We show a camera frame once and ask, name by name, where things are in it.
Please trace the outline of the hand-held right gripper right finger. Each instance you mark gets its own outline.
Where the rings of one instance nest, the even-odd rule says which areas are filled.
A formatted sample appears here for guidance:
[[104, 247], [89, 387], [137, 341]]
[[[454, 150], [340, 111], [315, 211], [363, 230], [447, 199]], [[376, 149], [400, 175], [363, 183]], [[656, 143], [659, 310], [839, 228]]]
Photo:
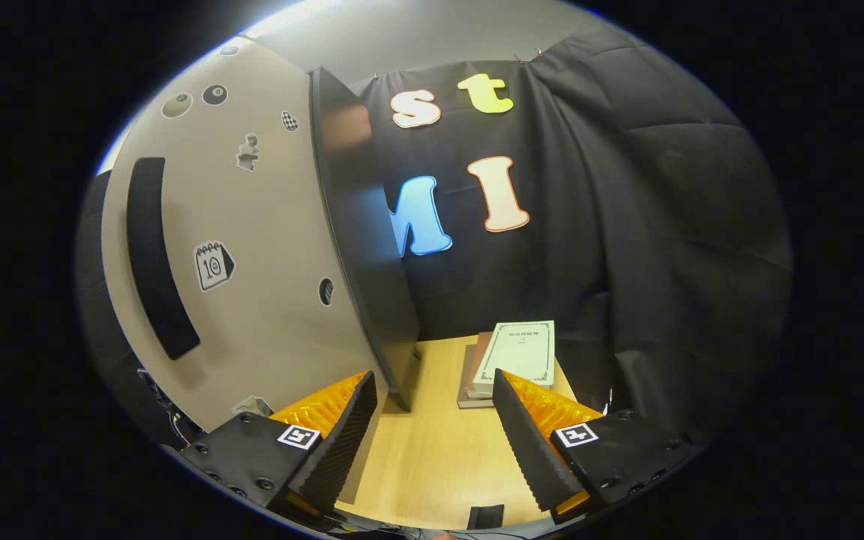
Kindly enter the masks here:
[[496, 369], [493, 406], [542, 512], [562, 523], [635, 498], [681, 469], [700, 446], [622, 409], [600, 413]]

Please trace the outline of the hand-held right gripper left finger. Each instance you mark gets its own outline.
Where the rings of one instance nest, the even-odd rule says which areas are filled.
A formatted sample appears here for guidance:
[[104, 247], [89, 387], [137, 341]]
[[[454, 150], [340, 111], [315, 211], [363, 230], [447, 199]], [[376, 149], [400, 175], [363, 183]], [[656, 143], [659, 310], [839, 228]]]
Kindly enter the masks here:
[[271, 415], [238, 412], [177, 461], [236, 500], [319, 518], [345, 488], [377, 407], [374, 372], [354, 373]]

